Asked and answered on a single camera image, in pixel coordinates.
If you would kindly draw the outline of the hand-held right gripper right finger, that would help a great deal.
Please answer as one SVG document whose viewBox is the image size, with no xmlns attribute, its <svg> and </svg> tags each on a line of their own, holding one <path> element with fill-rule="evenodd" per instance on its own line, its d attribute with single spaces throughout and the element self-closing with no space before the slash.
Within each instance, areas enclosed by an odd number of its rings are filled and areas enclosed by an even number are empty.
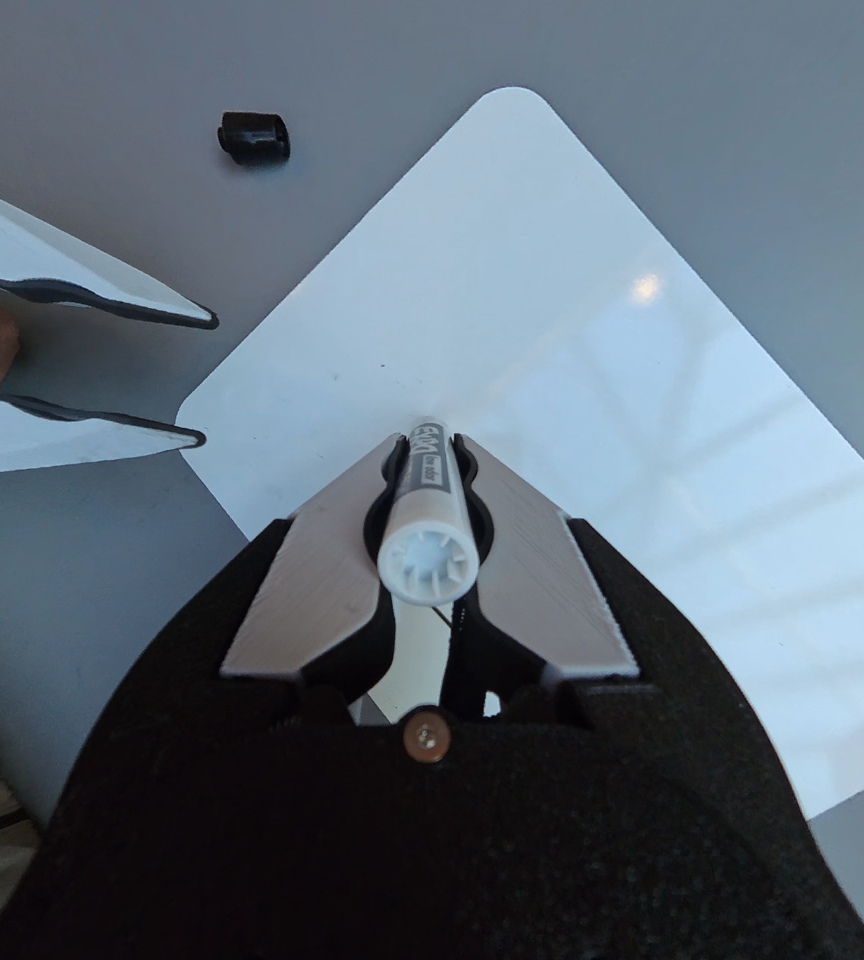
<svg viewBox="0 0 864 960">
<path fill-rule="evenodd" d="M 487 552 L 465 595 L 465 669 L 509 702 L 564 682 L 635 683 L 640 669 L 558 505 L 472 439 L 468 502 L 487 518 Z"/>
</svg>

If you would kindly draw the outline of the white whiteboard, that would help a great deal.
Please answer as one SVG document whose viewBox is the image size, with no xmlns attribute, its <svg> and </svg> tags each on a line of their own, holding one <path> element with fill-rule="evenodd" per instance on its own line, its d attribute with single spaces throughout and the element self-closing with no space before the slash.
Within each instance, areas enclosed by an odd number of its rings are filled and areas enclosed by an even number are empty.
<svg viewBox="0 0 864 960">
<path fill-rule="evenodd" d="M 177 419 L 252 539 L 424 414 L 673 601 L 807 817 L 864 789 L 864 460 L 530 90 L 476 102 Z"/>
</svg>

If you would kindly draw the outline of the black marker cap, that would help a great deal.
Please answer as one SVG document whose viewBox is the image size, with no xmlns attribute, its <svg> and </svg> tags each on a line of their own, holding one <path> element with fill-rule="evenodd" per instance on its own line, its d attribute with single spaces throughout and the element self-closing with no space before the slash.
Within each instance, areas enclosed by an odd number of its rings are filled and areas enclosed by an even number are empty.
<svg viewBox="0 0 864 960">
<path fill-rule="evenodd" d="M 225 111 L 217 130 L 219 144 L 243 166 L 277 164 L 291 156 L 291 139 L 279 114 Z"/>
</svg>

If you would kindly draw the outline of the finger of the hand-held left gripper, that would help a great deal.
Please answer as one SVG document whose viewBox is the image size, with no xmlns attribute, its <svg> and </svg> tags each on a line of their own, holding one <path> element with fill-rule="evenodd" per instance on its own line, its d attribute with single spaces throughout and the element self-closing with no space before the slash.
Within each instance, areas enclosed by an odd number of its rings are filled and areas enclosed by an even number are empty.
<svg viewBox="0 0 864 960">
<path fill-rule="evenodd" d="M 164 283 L 1 199 L 0 291 L 146 322 L 199 330 L 219 325 L 214 312 Z"/>
<path fill-rule="evenodd" d="M 0 473 L 143 457 L 205 442 L 195 429 L 0 393 Z"/>
</svg>

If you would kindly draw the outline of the grey desk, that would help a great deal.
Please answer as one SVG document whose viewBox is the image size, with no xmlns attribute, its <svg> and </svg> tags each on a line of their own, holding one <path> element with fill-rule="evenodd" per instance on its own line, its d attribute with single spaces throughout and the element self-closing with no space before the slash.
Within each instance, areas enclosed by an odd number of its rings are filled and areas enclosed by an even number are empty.
<svg viewBox="0 0 864 960">
<path fill-rule="evenodd" d="M 2 294 L 5 392 L 198 430 L 192 391 L 509 87 L 864 460 L 864 2 L 0 2 L 0 199 L 220 321 Z M 279 114 L 290 158 L 233 162 L 227 111 Z M 559 507 L 643 678 L 571 681 L 567 722 L 526 686 L 548 719 L 456 722 L 424 766 L 402 724 L 220 676 L 320 489 L 249 538 L 192 450 L 0 472 L 0 762 L 46 823 L 0 958 L 864 958 L 808 824 L 853 795 L 805 815 L 710 642 L 587 520 Z"/>
</svg>

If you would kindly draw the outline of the white dry erase marker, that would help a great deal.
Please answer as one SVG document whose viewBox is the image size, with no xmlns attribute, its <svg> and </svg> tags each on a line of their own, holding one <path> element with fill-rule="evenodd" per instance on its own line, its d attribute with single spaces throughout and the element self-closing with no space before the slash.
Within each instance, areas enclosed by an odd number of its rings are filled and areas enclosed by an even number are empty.
<svg viewBox="0 0 864 960">
<path fill-rule="evenodd" d="M 377 568 L 389 592 L 415 606 L 452 603 L 474 586 L 479 554 L 447 426 L 422 417 L 395 490 Z"/>
</svg>

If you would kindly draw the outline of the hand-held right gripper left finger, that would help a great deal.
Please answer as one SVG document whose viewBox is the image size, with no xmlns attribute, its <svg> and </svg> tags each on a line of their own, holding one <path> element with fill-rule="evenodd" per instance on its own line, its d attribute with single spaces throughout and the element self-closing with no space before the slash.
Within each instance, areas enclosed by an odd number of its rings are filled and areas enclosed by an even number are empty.
<svg viewBox="0 0 864 960">
<path fill-rule="evenodd" d="M 224 678 L 331 686 L 353 702 L 389 670 L 390 595 L 366 549 L 366 515 L 386 491 L 391 435 L 302 504 L 222 663 Z"/>
</svg>

